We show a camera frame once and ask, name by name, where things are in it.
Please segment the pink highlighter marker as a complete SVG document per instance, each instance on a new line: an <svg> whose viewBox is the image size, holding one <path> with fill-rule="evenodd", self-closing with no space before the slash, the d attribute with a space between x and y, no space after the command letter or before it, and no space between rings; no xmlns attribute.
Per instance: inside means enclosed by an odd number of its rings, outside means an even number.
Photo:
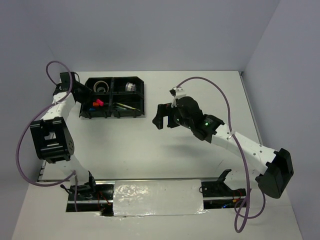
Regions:
<svg viewBox="0 0 320 240"><path fill-rule="evenodd" d="M99 105L100 107L103 107L103 106L104 106L104 102L103 102L102 100L97 99L96 102L98 103L98 105Z"/></svg>

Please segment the yellow thin pen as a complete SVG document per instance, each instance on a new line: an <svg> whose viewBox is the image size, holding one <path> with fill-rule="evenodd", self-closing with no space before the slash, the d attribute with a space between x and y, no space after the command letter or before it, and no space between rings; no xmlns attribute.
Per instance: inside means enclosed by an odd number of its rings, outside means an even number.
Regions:
<svg viewBox="0 0 320 240"><path fill-rule="evenodd" d="M127 104L123 104L123 103L120 103L120 102L115 102L115 104L118 105L118 106L121 106L121 107L123 107L123 108L126 108L126 109L138 110L138 111L139 111L139 109L137 109L137 108L135 108L135 107L132 107L132 106L129 106L129 105L127 105Z"/></svg>

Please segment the small clear tape roll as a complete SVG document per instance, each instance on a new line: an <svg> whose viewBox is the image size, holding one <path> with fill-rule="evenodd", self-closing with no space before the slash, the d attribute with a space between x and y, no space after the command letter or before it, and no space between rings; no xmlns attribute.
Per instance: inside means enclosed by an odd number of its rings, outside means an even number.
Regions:
<svg viewBox="0 0 320 240"><path fill-rule="evenodd" d="M100 86L100 87L98 87L98 88L96 89L96 92L97 92L97 93L106 93L106 92L108 92L108 87L105 88L105 87Z"/></svg>

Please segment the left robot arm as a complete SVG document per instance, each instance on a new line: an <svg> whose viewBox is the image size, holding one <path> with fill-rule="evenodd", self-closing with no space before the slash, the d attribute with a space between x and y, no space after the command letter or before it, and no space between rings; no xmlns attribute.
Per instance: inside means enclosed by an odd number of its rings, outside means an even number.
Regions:
<svg viewBox="0 0 320 240"><path fill-rule="evenodd" d="M60 73L60 83L53 92L54 106L30 125L37 157L52 164L67 177L76 173L67 192L80 200L95 198L98 187L90 171L75 156L75 144L67 127L67 119L76 102L83 103L91 93L92 90L80 83L77 73Z"/></svg>

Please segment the large clear tape roll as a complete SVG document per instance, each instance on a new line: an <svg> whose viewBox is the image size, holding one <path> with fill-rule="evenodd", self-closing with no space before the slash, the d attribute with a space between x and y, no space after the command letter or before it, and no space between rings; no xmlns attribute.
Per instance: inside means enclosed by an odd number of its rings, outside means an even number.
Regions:
<svg viewBox="0 0 320 240"><path fill-rule="evenodd" d="M109 91L109 89L110 89L109 84L108 84L106 81L104 81L104 80L99 80L99 81L97 81L97 82L93 85L93 91L94 91L95 93L97 93L97 88L99 88L99 87L108 88L108 91Z"/></svg>

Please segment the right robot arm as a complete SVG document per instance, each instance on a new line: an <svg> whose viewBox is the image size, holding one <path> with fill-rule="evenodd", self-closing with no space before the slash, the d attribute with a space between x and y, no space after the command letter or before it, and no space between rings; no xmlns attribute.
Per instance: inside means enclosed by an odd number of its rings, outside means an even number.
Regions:
<svg viewBox="0 0 320 240"><path fill-rule="evenodd" d="M198 103L190 96L184 96L171 103L159 104L153 124L161 130L167 118L167 127L179 126L189 129L200 141L206 141L235 154L245 157L259 175L255 178L258 188L267 196L278 199L282 196L294 175L291 154L281 148L265 147L242 134L231 131L223 120L204 114Z"/></svg>

